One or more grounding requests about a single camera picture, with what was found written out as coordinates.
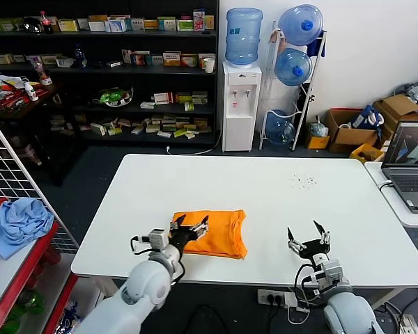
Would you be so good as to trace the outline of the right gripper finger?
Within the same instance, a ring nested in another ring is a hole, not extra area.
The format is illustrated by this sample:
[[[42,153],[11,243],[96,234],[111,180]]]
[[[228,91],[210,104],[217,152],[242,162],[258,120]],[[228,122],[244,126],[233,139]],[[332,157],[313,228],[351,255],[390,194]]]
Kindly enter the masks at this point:
[[[316,229],[320,233],[320,244],[329,245],[330,244],[330,231],[325,230],[324,227],[319,224],[317,221],[314,221]]]
[[[294,238],[293,233],[291,232],[290,228],[287,228],[287,232],[288,232],[288,247],[293,252],[299,253],[300,251],[303,251],[304,249],[307,248],[304,244],[300,243]]]

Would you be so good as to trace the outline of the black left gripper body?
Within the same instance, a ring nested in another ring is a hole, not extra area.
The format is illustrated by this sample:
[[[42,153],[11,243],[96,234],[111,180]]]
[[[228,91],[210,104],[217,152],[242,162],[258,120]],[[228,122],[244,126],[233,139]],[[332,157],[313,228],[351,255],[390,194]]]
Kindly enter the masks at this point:
[[[187,226],[170,229],[169,232],[169,243],[177,248],[180,254],[183,254],[185,246],[190,241],[196,241],[198,238],[198,233]]]

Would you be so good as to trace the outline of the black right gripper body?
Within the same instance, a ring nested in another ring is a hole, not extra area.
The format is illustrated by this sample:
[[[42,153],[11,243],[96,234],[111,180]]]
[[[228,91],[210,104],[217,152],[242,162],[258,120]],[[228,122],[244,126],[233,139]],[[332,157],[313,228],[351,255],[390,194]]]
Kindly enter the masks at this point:
[[[321,243],[320,239],[314,239],[302,243],[302,248],[298,251],[299,257],[302,259],[314,261],[315,255],[328,254],[330,252],[330,244]]]

